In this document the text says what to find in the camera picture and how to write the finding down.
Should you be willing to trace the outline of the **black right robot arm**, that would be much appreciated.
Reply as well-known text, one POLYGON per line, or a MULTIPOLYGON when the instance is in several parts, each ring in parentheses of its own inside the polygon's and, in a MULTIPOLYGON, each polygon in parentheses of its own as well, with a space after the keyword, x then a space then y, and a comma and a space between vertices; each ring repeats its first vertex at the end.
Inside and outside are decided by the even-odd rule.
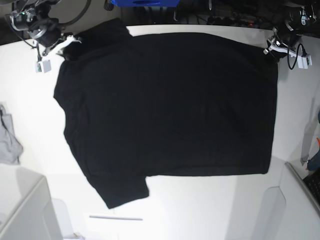
POLYGON ((82 11, 68 22, 60 22, 50 17, 52 6, 58 0, 2 0, 1 5, 11 4, 10 14, 5 16, 10 29, 31 49, 36 50, 38 60, 50 54, 62 55, 63 49, 73 42, 80 42, 72 33, 63 30, 78 22, 89 9, 91 1, 86 1, 82 11))

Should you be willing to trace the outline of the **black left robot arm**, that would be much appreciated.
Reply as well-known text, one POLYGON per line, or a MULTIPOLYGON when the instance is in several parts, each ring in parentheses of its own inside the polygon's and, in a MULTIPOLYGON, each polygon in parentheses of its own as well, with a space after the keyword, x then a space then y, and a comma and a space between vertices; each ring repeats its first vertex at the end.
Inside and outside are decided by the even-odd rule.
POLYGON ((320 2, 318 0, 280 0, 275 12, 273 35, 267 39, 265 55, 283 58, 294 50, 302 36, 320 36, 320 2))

